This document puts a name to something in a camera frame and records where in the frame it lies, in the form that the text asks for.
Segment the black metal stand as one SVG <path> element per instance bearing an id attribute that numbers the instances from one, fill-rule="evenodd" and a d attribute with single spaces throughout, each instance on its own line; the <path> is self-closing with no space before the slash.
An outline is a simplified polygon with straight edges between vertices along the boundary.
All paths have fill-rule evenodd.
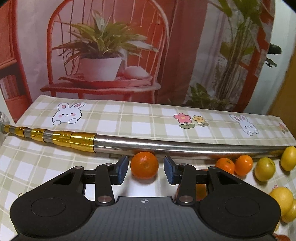
<path id="1" fill-rule="evenodd" d="M 282 49 L 280 46 L 275 44 L 270 44 L 267 54 L 272 55 L 281 55 Z M 277 67 L 278 65 L 274 63 L 274 61 L 268 57 L 265 58 L 266 65 L 270 68 Z"/>

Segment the printed room backdrop cloth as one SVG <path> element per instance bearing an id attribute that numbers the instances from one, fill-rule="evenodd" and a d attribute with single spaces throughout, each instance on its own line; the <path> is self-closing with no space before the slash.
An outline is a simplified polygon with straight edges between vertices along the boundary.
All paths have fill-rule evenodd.
<path id="1" fill-rule="evenodd" d="M 41 95 L 242 112 L 274 1 L 1 1 L 1 94 L 18 121 Z"/>

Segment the telescopic steel rod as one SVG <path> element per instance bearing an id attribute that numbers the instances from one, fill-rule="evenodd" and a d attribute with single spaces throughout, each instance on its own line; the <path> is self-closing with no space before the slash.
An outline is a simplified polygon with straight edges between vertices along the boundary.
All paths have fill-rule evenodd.
<path id="1" fill-rule="evenodd" d="M 134 156 L 140 152 L 150 152 L 161 158 L 171 156 L 179 159 L 197 160 L 236 159 L 242 155 L 248 155 L 253 158 L 280 157 L 286 149 L 285 146 L 240 146 L 158 141 L 106 136 L 97 133 L 28 128 L 11 125 L 9 119 L 3 113 L 1 114 L 1 135 L 15 135 L 35 142 L 49 143 L 62 148 L 71 148 L 88 153 Z"/>

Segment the wooden board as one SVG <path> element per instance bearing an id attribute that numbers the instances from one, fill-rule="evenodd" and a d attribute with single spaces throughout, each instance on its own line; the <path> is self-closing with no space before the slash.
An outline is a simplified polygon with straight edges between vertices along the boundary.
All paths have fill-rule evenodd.
<path id="1" fill-rule="evenodd" d="M 295 29 L 288 34 L 274 86 L 275 97 L 267 113 L 281 118 L 295 136 Z"/>

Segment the orange tangerine small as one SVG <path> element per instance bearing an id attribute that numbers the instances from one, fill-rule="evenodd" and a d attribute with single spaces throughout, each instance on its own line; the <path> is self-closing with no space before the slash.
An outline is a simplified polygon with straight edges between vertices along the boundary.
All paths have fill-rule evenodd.
<path id="1" fill-rule="evenodd" d="M 228 158 L 218 159 L 215 166 L 230 174 L 234 174 L 235 172 L 235 164 L 231 159 Z"/>

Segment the large yellow lemon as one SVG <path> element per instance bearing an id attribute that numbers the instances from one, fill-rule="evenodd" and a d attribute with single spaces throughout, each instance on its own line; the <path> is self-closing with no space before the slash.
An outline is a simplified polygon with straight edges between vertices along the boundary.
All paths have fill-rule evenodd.
<path id="1" fill-rule="evenodd" d="M 296 166 L 296 148 L 287 147 L 280 159 L 280 165 L 285 171 L 291 171 Z"/>

